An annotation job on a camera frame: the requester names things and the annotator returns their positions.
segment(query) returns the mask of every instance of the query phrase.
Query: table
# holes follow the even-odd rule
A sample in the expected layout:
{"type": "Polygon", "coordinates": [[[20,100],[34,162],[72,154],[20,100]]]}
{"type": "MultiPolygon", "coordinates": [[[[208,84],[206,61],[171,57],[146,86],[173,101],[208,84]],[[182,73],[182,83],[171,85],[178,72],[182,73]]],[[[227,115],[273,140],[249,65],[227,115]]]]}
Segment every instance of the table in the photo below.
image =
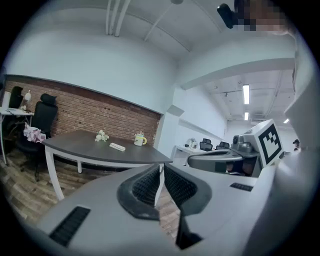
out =
{"type": "Polygon", "coordinates": [[[187,160],[189,156],[198,155],[206,153],[206,151],[201,150],[200,148],[190,148],[185,146],[175,145],[172,149],[171,159],[176,165],[186,165],[188,166],[187,160]]]}
{"type": "Polygon", "coordinates": [[[1,139],[1,150],[2,150],[3,161],[5,164],[7,164],[7,159],[6,159],[6,153],[5,153],[5,148],[4,148],[4,140],[3,140],[3,136],[2,136],[2,123],[5,119],[5,117],[6,116],[24,116],[27,123],[28,123],[27,117],[30,117],[29,125],[31,125],[33,115],[34,115],[34,113],[32,113],[32,112],[27,113],[27,112],[24,112],[18,108],[0,107],[0,137],[1,137],[0,139],[1,139]]]}
{"type": "Polygon", "coordinates": [[[50,179],[59,200],[64,199],[64,195],[56,173],[54,154],[77,161],[79,173],[82,172],[81,163],[119,168],[134,168],[155,163],[162,164],[159,187],[161,191],[164,183],[162,167],[164,163],[173,162],[170,158],[148,144],[136,146],[133,140],[115,137],[110,137],[106,142],[102,140],[95,141],[96,135],[97,133],[91,131],[75,130],[42,142],[45,146],[45,157],[50,179]],[[119,151],[110,147],[110,143],[125,147],[125,151],[119,151]]]}

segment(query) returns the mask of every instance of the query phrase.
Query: white desk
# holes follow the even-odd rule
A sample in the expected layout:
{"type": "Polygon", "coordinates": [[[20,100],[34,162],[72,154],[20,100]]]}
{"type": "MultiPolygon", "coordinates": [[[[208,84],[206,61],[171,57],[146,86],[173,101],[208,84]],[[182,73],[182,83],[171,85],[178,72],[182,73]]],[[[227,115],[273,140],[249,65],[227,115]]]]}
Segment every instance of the white desk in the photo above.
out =
{"type": "Polygon", "coordinates": [[[190,148],[185,146],[175,145],[172,149],[171,159],[176,165],[188,166],[187,160],[189,156],[206,153],[206,151],[200,148],[190,148]]]}
{"type": "Polygon", "coordinates": [[[6,153],[5,153],[5,148],[4,148],[4,141],[3,141],[3,137],[2,137],[2,123],[5,119],[5,116],[24,116],[25,120],[28,122],[27,117],[30,117],[30,124],[31,124],[31,120],[32,120],[32,116],[34,115],[34,113],[27,113],[22,111],[21,109],[18,108],[2,108],[0,107],[0,139],[1,139],[1,150],[2,150],[2,156],[3,156],[3,161],[5,164],[7,164],[7,160],[6,160],[6,153]]]}

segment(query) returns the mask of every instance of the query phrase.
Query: white ceiling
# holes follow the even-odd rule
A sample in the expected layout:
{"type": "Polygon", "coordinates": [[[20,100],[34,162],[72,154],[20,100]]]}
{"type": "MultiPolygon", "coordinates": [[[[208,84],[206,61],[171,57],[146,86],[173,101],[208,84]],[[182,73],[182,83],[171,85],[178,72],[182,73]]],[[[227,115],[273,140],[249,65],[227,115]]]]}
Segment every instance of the white ceiling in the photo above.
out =
{"type": "Polygon", "coordinates": [[[249,120],[272,118],[278,125],[285,126],[284,112],[294,99],[292,73],[292,70],[246,73],[204,86],[228,120],[244,120],[244,113],[249,112],[249,120]],[[249,105],[244,104],[242,86],[245,84],[250,86],[249,105]]]}
{"type": "MultiPolygon", "coordinates": [[[[205,39],[215,38],[226,26],[217,12],[222,3],[233,6],[234,0],[184,0],[173,4],[150,34],[148,41],[174,59],[180,60],[205,39]]],[[[124,0],[121,0],[118,15],[124,0]]],[[[108,0],[54,0],[43,8],[46,20],[56,24],[77,23],[103,27],[108,0]]],[[[131,0],[120,36],[126,32],[144,39],[154,22],[171,5],[170,0],[131,0]]]]}

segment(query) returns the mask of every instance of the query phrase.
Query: gray table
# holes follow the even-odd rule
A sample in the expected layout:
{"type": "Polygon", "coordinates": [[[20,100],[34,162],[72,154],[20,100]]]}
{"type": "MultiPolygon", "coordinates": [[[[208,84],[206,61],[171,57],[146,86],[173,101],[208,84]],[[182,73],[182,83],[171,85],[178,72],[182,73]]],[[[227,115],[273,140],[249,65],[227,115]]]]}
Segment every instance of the gray table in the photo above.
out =
{"type": "MultiPolygon", "coordinates": [[[[46,163],[54,191],[59,200],[64,198],[58,181],[54,154],[63,158],[77,161],[78,172],[82,172],[82,162],[107,167],[135,168],[148,164],[172,163],[172,160],[151,145],[136,146],[133,140],[110,137],[106,142],[95,141],[96,133],[75,130],[58,135],[42,142],[45,145],[46,163]],[[125,147],[119,151],[110,147],[115,143],[125,147]]],[[[159,190],[164,182],[161,180],[159,190]]]]}

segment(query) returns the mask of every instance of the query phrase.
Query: black grille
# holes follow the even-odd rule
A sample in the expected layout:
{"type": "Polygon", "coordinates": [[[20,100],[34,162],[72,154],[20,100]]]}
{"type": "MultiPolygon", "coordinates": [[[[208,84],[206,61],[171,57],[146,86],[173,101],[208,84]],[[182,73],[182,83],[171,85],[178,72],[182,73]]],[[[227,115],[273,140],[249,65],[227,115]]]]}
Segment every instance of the black grille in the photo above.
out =
{"type": "Polygon", "coordinates": [[[159,168],[149,171],[138,179],[132,188],[133,195],[141,202],[154,207],[155,198],[160,185],[159,168]]]}
{"type": "Polygon", "coordinates": [[[238,189],[238,190],[245,190],[251,192],[251,190],[254,188],[253,186],[244,185],[240,183],[232,183],[230,187],[238,189]]]}
{"type": "Polygon", "coordinates": [[[167,166],[164,166],[164,182],[170,196],[178,207],[193,197],[198,190],[194,183],[176,174],[167,166]]]}
{"type": "Polygon", "coordinates": [[[62,246],[67,246],[78,228],[84,222],[90,209],[77,206],[50,234],[50,238],[62,246]]]}

